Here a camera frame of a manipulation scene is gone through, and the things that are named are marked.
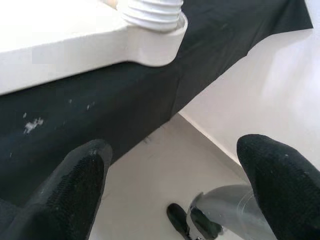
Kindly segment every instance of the black tablecloth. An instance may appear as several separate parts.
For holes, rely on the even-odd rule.
[[[0,198],[23,205],[93,139],[106,140],[116,161],[256,43],[312,28],[304,0],[186,0],[183,11],[189,28],[167,66],[120,63],[0,97]],[[43,122],[28,133],[35,120]]]

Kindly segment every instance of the white plastic pipe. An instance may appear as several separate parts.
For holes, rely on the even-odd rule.
[[[183,0],[120,0],[122,18],[140,27],[169,32],[177,28]]]

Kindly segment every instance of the black fabric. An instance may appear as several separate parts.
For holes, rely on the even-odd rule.
[[[263,135],[237,143],[254,196],[278,240],[320,239],[320,172],[297,150]]]
[[[13,220],[0,215],[0,222],[11,221],[0,231],[1,239],[88,239],[111,154],[103,140],[90,141],[70,152]]]
[[[107,141],[116,161],[256,43],[312,28],[304,0],[187,0],[183,11],[189,27],[167,66],[126,62],[0,96],[0,198],[24,206],[69,151],[92,139]]]

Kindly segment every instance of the white wall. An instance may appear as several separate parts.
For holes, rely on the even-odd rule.
[[[314,29],[263,40],[180,112],[238,163],[238,138],[257,133],[320,169],[320,0],[306,4]]]

